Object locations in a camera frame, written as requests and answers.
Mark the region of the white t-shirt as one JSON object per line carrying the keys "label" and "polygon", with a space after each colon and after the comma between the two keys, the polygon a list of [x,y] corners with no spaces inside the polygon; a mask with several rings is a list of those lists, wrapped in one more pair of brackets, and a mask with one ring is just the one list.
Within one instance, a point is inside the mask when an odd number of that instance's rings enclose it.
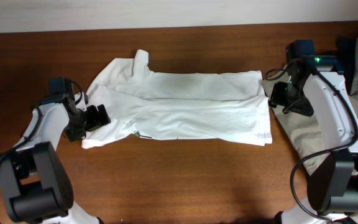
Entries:
{"label": "white t-shirt", "polygon": [[115,58],[88,88],[89,103],[104,105],[111,122],[88,133],[85,149],[133,134],[152,140],[222,139],[264,146],[272,142],[268,99],[260,71],[162,73],[149,55]]}

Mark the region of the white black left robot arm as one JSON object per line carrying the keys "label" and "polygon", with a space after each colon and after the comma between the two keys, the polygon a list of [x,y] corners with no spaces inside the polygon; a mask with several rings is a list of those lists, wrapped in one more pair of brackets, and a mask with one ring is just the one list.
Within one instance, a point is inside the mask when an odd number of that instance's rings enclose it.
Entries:
{"label": "white black left robot arm", "polygon": [[76,82],[49,81],[49,94],[38,101],[17,144],[0,154],[0,191],[9,218],[25,223],[101,223],[74,200],[70,179],[56,153],[60,138],[83,140],[111,122],[104,105],[89,105]]}

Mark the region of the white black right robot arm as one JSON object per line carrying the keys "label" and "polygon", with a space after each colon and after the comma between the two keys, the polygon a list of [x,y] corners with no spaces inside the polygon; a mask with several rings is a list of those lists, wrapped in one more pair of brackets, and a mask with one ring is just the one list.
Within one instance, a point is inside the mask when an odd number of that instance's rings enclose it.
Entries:
{"label": "white black right robot arm", "polygon": [[296,40],[286,47],[287,65],[267,91],[268,105],[282,114],[315,116],[323,146],[300,159],[290,174],[312,158],[325,160],[307,182],[307,197],[300,200],[292,185],[296,206],[278,212],[275,223],[349,223],[358,215],[358,119],[346,91],[343,69],[335,56],[317,55],[312,40]]}

